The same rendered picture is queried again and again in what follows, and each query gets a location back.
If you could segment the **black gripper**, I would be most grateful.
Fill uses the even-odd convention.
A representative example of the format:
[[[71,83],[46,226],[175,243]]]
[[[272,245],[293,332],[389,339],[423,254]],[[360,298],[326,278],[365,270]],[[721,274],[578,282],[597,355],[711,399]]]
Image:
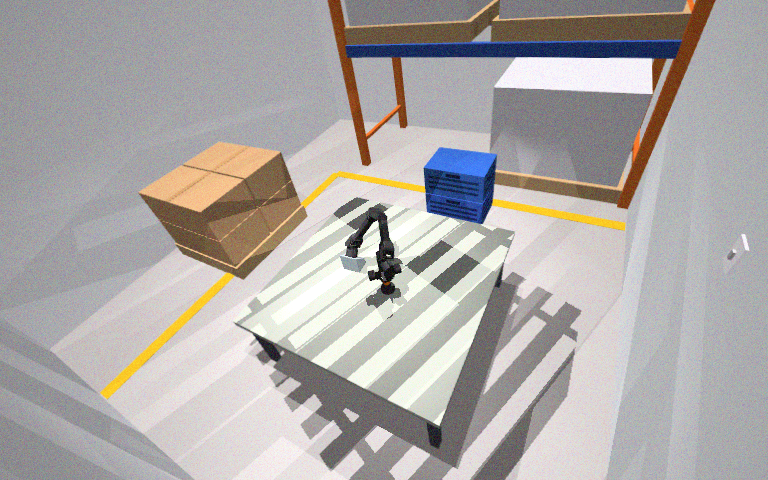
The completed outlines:
[[[394,275],[396,275],[396,274],[399,274],[399,273],[402,273],[402,270],[401,270],[401,267],[400,267],[400,264],[399,264],[399,263],[397,263],[397,264],[393,264],[393,265],[394,265],[394,269],[395,269],[395,270],[394,270]],[[379,268],[379,271],[377,271],[377,272],[374,272],[374,270],[370,270],[370,271],[368,271],[368,272],[367,272],[367,273],[368,273],[368,277],[369,277],[369,280],[370,280],[370,281],[373,281],[373,280],[380,280],[380,281],[383,283],[382,277],[380,276],[380,273],[379,273],[379,272],[380,272],[380,270],[382,270],[382,269],[381,269],[381,267],[380,267],[380,266],[378,266],[378,268]],[[382,271],[383,271],[383,270],[382,270]]]

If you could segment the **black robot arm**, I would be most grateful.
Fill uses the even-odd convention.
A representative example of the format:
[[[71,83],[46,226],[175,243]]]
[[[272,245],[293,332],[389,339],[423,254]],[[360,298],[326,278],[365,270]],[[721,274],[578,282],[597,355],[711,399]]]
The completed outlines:
[[[380,231],[380,244],[379,244],[379,251],[375,252],[377,264],[381,267],[380,270],[380,276],[382,276],[383,282],[387,283],[394,279],[394,265],[392,264],[391,260],[394,261],[394,245],[393,242],[390,240],[389,236],[389,230],[388,230],[388,223],[387,223],[387,215],[379,209],[379,208],[373,208],[370,207],[367,211],[367,217],[362,223],[362,225],[359,227],[357,232],[351,234],[347,241],[345,242],[345,246],[347,246],[346,249],[346,255],[348,257],[358,257],[358,248],[361,247],[363,243],[363,236],[368,231],[370,226],[373,224],[373,222],[378,221],[379,224],[379,231]],[[356,245],[356,246],[354,246]],[[391,256],[386,256],[391,255]]]

